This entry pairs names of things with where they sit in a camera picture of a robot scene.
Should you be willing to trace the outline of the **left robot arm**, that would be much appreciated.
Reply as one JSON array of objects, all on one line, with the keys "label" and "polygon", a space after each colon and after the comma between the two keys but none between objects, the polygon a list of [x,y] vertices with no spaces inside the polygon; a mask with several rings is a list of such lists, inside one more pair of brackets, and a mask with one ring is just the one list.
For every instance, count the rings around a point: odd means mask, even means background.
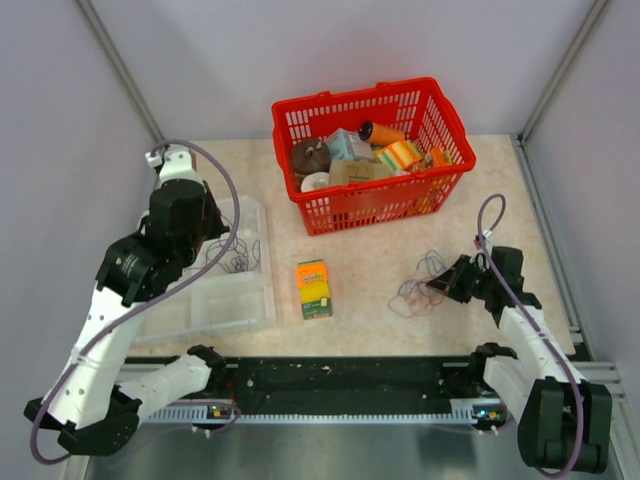
[{"label": "left robot arm", "polygon": [[52,462],[38,448],[42,429],[57,432],[67,457],[110,456],[155,412],[193,393],[212,397],[224,390],[225,360],[204,345],[137,381],[116,379],[146,311],[195,282],[182,274],[205,241],[236,231],[223,224],[203,180],[171,179],[152,192],[138,230],[105,253],[63,372],[45,396],[25,407],[32,423],[29,446],[38,463]]}]

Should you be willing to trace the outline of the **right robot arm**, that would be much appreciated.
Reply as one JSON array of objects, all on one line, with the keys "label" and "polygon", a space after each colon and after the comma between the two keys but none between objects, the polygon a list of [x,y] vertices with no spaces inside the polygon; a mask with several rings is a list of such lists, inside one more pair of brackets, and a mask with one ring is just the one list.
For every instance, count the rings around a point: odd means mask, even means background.
[{"label": "right robot arm", "polygon": [[589,382],[551,334],[537,297],[524,289],[521,250],[462,255],[427,287],[458,303],[483,302],[508,347],[485,343],[470,356],[466,380],[495,392],[517,424],[524,463],[539,470],[600,474],[608,465],[612,397]]}]

